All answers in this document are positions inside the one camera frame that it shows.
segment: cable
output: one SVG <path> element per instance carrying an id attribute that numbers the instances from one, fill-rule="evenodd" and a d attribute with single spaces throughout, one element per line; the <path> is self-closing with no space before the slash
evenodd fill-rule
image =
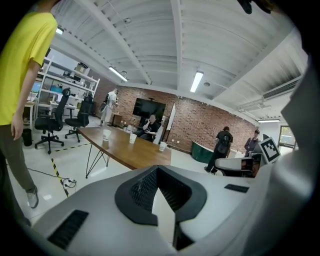
<path id="1" fill-rule="evenodd" d="M 41 174 L 45 174 L 45 175 L 49 175 L 51 177 L 54 177 L 54 178 L 58 178 L 58 176 L 56 175 L 52 175 L 52 174 L 49 174 L 49 173 L 45 173 L 43 171 L 39 171 L 39 170 L 34 170 L 34 169 L 31 169 L 31 168 L 27 168 L 28 170 L 31 170 L 31 171 L 34 171 L 34 172 L 37 172 L 37 173 L 41 173 Z"/>
<path id="2" fill-rule="evenodd" d="M 39 171 L 39 170 L 35 170 L 35 169 L 31 169 L 31 168 L 27 168 L 28 170 L 31 170 L 31 171 L 34 171 L 34 172 L 37 172 L 37 173 L 41 173 L 41 174 L 44 174 L 44 175 L 48 175 L 48 176 L 51 176 L 51 177 L 54 177 L 54 178 L 59 178 L 58 176 L 55 176 L 55 175 L 52 175 L 52 174 L 49 174 L 49 173 L 45 173 L 43 171 Z M 70 178 L 64 178 L 64 177 L 60 177 L 62 179 L 62 184 L 64 187 L 68 187 L 70 189 L 77 189 L 76 186 L 77 186 L 77 181 L 74 179 L 74 181 L 71 181 Z M 73 183 L 74 185 L 73 186 L 69 186 L 68 184 L 65 184 L 65 181 L 68 180 L 68 182 L 70 183 Z"/>

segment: standing person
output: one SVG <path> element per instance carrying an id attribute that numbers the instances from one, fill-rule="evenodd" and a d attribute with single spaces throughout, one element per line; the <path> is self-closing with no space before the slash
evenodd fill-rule
<path id="1" fill-rule="evenodd" d="M 5 207 L 25 219 L 15 198 L 6 160 L 25 190 L 31 208 L 39 202 L 22 149 L 23 112 L 58 24 L 50 13 L 59 0 L 42 0 L 37 12 L 27 13 L 12 32 L 0 55 L 0 186 Z"/>
<path id="2" fill-rule="evenodd" d="M 254 151 L 256 145 L 260 142 L 258 136 L 260 134 L 259 130 L 254 131 L 253 138 L 248 138 L 246 141 L 244 148 L 246 150 L 244 157 L 248 157 L 251 151 Z"/>
<path id="3" fill-rule="evenodd" d="M 215 137 L 215 147 L 212 154 L 212 157 L 208 163 L 207 167 L 204 167 L 207 173 L 215 174 L 217 172 L 214 169 L 215 161 L 219 158 L 226 158 L 227 153 L 231 147 L 231 143 L 234 141 L 234 137 L 230 133 L 230 129 L 228 126 L 224 127 L 222 131 L 219 131 Z"/>
<path id="4" fill-rule="evenodd" d="M 114 89 L 113 91 L 110 91 L 106 95 L 105 100 L 103 102 L 106 104 L 106 107 L 101 113 L 100 126 L 102 126 L 104 122 L 108 123 L 110 121 L 112 110 L 117 100 L 117 94 L 118 94 L 118 89 Z"/>
<path id="5" fill-rule="evenodd" d="M 152 114 L 148 119 L 148 122 L 142 127 L 142 130 L 137 130 L 133 132 L 133 134 L 141 139 L 152 142 L 153 135 L 157 135 L 158 129 L 159 126 L 156 123 L 156 115 Z"/>

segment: brick wall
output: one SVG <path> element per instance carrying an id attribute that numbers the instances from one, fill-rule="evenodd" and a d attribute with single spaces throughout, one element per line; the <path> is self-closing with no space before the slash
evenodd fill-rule
<path id="1" fill-rule="evenodd" d="M 108 80 L 101 82 L 96 91 L 94 101 L 99 106 L 108 92 L 116 86 Z M 171 109 L 175 103 L 175 117 L 168 137 L 168 144 L 180 149 L 191 151 L 192 141 L 207 148 L 213 149 L 214 139 L 225 126 L 230 127 L 233 135 L 232 149 L 245 152 L 244 145 L 249 137 L 252 137 L 256 127 L 240 117 L 234 116 L 220 108 L 206 105 L 205 103 L 183 98 L 176 95 L 126 86 L 118 86 L 118 106 L 115 112 L 122 115 L 122 120 L 127 124 L 138 125 L 139 116 L 132 115 L 137 98 L 154 98 L 155 101 L 166 104 L 164 115 L 169 119 Z"/>

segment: green tub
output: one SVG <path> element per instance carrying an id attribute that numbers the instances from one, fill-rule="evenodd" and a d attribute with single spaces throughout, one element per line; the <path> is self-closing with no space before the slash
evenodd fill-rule
<path id="1" fill-rule="evenodd" d="M 191 154 L 193 159 L 197 160 L 198 162 L 208 164 L 213 152 L 214 151 L 212 149 L 192 141 Z"/>

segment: white shelving unit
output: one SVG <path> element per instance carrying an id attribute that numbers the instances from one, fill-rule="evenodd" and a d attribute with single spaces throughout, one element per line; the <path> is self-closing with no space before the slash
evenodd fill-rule
<path id="1" fill-rule="evenodd" d="M 53 95 L 62 95 L 62 93 L 55 92 L 55 91 L 52 91 L 52 90 L 47 90 L 47 89 L 43 88 L 43 85 L 45 83 L 46 78 L 52 79 L 54 81 L 59 81 L 60 83 L 62 83 L 66 87 L 70 87 L 70 88 L 73 87 L 73 88 L 84 90 L 85 92 L 90 92 L 90 93 L 92 93 L 92 97 L 95 97 L 95 93 L 96 93 L 96 90 L 98 88 L 100 79 L 95 80 L 95 79 L 93 79 L 93 78 L 91 78 L 91 77 L 89 77 L 89 76 L 87 76 L 87 75 L 85 75 L 85 74 L 83 74 L 83 73 L 81 73 L 81 72 L 79 72 L 77 70 L 72 70 L 72 69 L 70 69 L 68 67 L 65 67 L 62 64 L 55 62 L 54 61 L 54 56 L 52 57 L 52 59 L 45 57 L 44 58 L 44 63 L 47 63 L 47 67 L 45 69 L 45 72 L 38 72 L 38 75 L 43 76 L 43 78 L 42 78 L 40 91 L 39 91 L 39 95 L 38 95 L 38 99 L 39 100 L 38 100 L 38 102 L 36 104 L 36 110 L 35 110 L 36 111 L 36 118 L 38 117 L 38 108 L 39 107 L 50 108 L 50 104 L 39 102 L 40 98 L 41 98 L 41 92 L 49 93 L 49 94 L 53 94 Z M 77 77 L 79 77 L 81 79 L 84 79 L 85 81 L 90 82 L 90 88 L 93 88 L 93 89 L 86 88 L 86 84 L 85 83 L 83 83 L 83 86 L 82 86 L 81 84 L 73 83 L 73 82 L 65 80 L 65 79 L 63 79 L 61 77 L 54 76 L 52 74 L 48 74 L 48 71 L 49 71 L 50 67 L 55 67 L 55 68 L 58 68 L 58 69 L 61 69 L 61 70 L 64 70 L 64 71 L 68 71 L 68 72 L 74 73 Z M 84 100 L 83 98 L 74 97 L 74 96 L 69 96 L 69 98 L 70 99 L 75 99 L 77 101 L 83 101 Z"/>

